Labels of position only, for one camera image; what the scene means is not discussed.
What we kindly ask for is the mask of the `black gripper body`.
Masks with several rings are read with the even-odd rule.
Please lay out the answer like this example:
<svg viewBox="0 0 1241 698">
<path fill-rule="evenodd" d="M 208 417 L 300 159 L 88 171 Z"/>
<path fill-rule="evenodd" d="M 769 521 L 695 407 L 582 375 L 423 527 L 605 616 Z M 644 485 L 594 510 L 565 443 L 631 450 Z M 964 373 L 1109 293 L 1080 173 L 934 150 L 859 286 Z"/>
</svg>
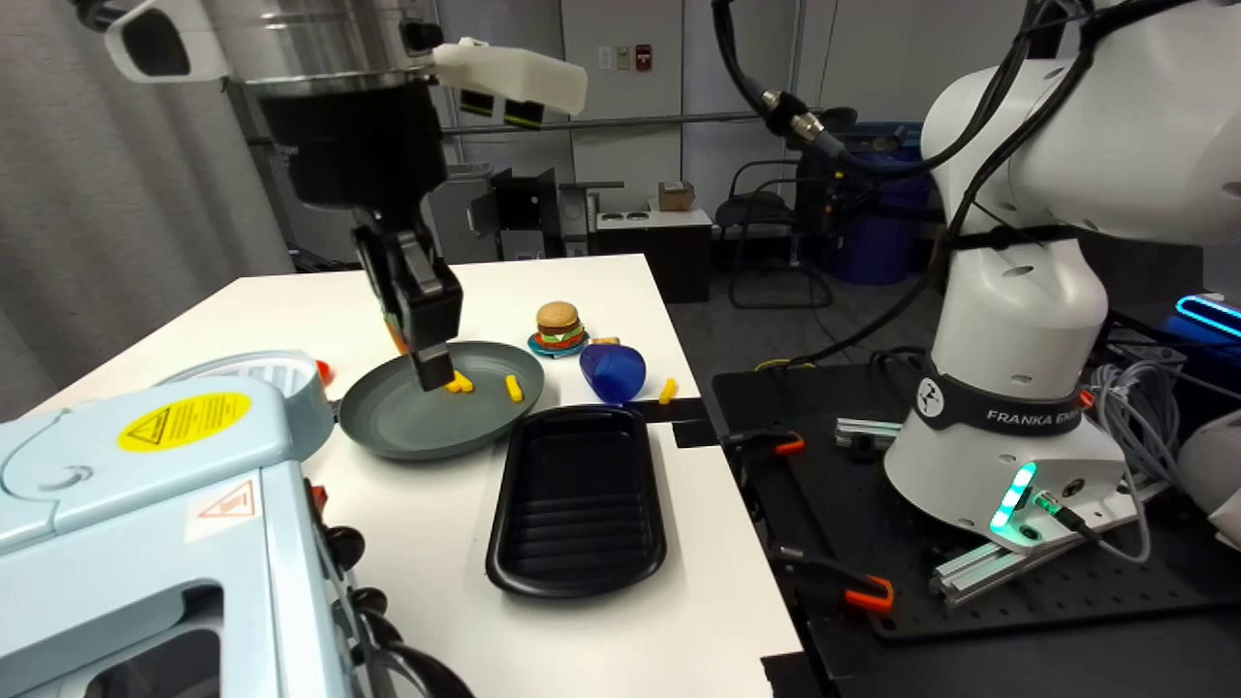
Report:
<svg viewBox="0 0 1241 698">
<path fill-rule="evenodd" d="M 362 224 L 354 246 L 384 319 L 398 320 L 412 354 L 457 332 L 461 283 L 423 230 Z"/>
</svg>

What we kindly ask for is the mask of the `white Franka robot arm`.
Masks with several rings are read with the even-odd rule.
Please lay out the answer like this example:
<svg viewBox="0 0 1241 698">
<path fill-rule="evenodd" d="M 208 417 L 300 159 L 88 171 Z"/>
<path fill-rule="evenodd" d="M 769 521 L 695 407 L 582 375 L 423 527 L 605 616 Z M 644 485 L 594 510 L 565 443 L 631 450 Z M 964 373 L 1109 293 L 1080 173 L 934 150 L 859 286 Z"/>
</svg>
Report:
<svg viewBox="0 0 1241 698">
<path fill-rule="evenodd" d="M 1137 516 L 1117 439 L 1073 401 L 1109 314 L 1080 240 L 1241 231 L 1241 0 L 1080 0 L 1079 45 L 1038 57 L 1057 19 L 1031 8 L 1006 57 L 923 118 L 945 297 L 883 455 L 910 507 L 1008 551 Z"/>
</svg>

